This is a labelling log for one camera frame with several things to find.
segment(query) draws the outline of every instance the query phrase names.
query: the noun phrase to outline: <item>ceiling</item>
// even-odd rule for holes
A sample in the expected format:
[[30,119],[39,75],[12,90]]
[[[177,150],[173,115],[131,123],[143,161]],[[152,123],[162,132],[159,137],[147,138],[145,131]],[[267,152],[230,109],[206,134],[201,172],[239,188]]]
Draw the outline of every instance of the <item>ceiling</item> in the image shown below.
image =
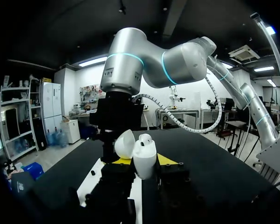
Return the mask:
[[216,43],[218,58],[231,65],[237,63],[228,52],[247,44],[261,59],[243,68],[253,78],[278,75],[277,69],[253,72],[254,67],[276,64],[268,56],[273,53],[264,34],[249,16],[257,11],[274,26],[273,38],[280,50],[280,17],[273,14],[280,14],[279,4],[264,6],[248,0],[123,0],[123,4],[125,15],[118,11],[120,0],[11,2],[4,7],[6,57],[58,69],[107,54],[118,30],[136,27],[163,48],[207,36]]

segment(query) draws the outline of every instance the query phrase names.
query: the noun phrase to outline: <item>floor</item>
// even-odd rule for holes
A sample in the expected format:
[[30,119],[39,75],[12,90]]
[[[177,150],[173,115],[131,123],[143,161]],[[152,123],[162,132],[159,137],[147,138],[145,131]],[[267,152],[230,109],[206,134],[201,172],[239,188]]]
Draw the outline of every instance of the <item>floor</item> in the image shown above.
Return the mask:
[[[240,132],[239,130],[236,130],[236,132],[235,132],[237,134],[237,137],[236,136],[234,137],[232,148],[235,148],[235,146],[237,144],[237,141],[239,138],[239,132]],[[247,140],[246,140],[246,144],[245,144],[244,148],[242,149],[242,147],[244,145],[244,140],[246,137],[246,133],[244,133],[243,135],[242,135],[242,133],[241,133],[240,141],[241,141],[242,136],[243,136],[243,139],[242,139],[242,142],[239,147],[239,152],[237,153],[237,158],[239,157],[240,160],[244,161],[248,157],[249,153],[251,152],[258,137],[255,135],[249,134],[247,137]],[[205,138],[209,139],[210,141],[214,142],[215,144],[219,145],[220,147],[222,147],[225,150],[227,150],[227,148],[230,147],[231,142],[232,142],[232,136],[227,136],[224,140],[224,139],[221,139],[220,137],[217,137],[215,133],[207,133],[207,134],[201,134],[201,135],[204,136]],[[250,166],[251,168],[253,168],[254,170],[256,170],[257,172],[259,172],[261,170],[261,165],[256,165],[255,167],[253,167],[253,164],[255,162],[258,162],[256,155],[260,151],[261,151],[261,143],[260,143],[260,141],[258,141],[255,149],[253,150],[251,155],[246,160],[246,164],[248,166]]]
[[31,153],[28,153],[26,156],[17,160],[16,163],[21,162],[24,166],[27,166],[33,162],[37,162],[41,164],[43,171],[46,172],[84,141],[85,140],[78,140],[74,144],[69,144],[69,146],[65,148],[53,146],[48,147],[43,151],[32,151]]

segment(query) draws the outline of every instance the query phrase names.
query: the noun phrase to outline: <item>white spiral cable wrap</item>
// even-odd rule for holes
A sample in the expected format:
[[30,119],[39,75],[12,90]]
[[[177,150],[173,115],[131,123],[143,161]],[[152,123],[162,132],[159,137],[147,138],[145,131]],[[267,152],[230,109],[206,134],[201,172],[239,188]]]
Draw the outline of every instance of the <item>white spiral cable wrap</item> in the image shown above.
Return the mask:
[[[214,67],[209,66],[209,65],[208,65],[208,67],[211,68],[212,70],[216,70],[216,69],[215,69],[216,64],[215,64]],[[226,81],[228,84],[230,84],[230,86],[231,86],[236,92],[238,92],[240,95],[242,94],[242,93],[239,92],[231,83],[229,83],[228,80],[225,80],[225,81]],[[246,106],[248,107],[248,111],[249,111],[248,128],[247,128],[246,136],[245,136],[244,141],[243,141],[243,142],[246,142],[246,139],[247,139],[247,136],[248,136],[248,132],[249,132],[250,127],[251,127],[251,110],[250,110],[250,105],[249,105],[249,102],[248,102],[246,96],[245,96],[244,100],[246,101]]]
[[220,100],[219,100],[219,97],[218,97],[218,94],[216,93],[213,85],[211,84],[211,82],[209,81],[209,79],[206,77],[205,78],[207,83],[209,84],[210,88],[212,89],[214,95],[215,95],[215,98],[219,104],[219,116],[217,118],[217,120],[214,122],[213,125],[211,125],[209,128],[206,128],[206,129],[193,129],[193,128],[190,128],[184,124],[182,124],[179,120],[177,120],[173,114],[170,113],[170,111],[164,107],[163,104],[161,104],[157,99],[155,99],[154,97],[150,96],[150,95],[147,95],[147,94],[139,94],[137,96],[135,96],[133,98],[133,102],[135,102],[138,98],[140,97],[145,97],[145,98],[148,98],[150,100],[152,100],[154,103],[156,103],[160,108],[162,108],[164,110],[164,112],[181,128],[183,128],[184,130],[188,131],[188,132],[193,132],[193,133],[206,133],[206,132],[209,132],[211,130],[213,130],[218,124],[219,124],[219,121],[222,117],[222,105],[220,103]]

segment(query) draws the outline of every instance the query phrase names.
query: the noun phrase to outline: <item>blue box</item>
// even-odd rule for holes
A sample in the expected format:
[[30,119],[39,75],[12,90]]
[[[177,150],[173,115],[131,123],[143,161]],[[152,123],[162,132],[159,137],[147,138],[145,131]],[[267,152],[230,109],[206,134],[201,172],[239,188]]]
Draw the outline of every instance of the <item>blue box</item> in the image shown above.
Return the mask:
[[36,181],[38,178],[40,178],[41,175],[44,174],[41,164],[38,164],[37,162],[31,163],[28,166],[25,166],[23,168],[25,172],[29,172],[32,178]]

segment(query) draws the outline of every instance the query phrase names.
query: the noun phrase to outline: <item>water bottle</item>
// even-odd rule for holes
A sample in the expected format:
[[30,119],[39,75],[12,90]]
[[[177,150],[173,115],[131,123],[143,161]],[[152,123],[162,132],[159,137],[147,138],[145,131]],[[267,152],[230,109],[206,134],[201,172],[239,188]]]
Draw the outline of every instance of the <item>water bottle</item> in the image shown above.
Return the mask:
[[53,134],[53,142],[54,142],[54,146],[59,145],[59,139],[58,139],[58,131],[57,131],[57,127],[55,127],[55,132]]
[[49,146],[53,146],[54,145],[53,136],[50,133],[50,130],[48,130],[48,133],[47,133],[47,141],[48,141],[48,145]]
[[68,146],[68,139],[67,136],[62,130],[60,129],[59,132],[59,145],[61,148],[67,147]]

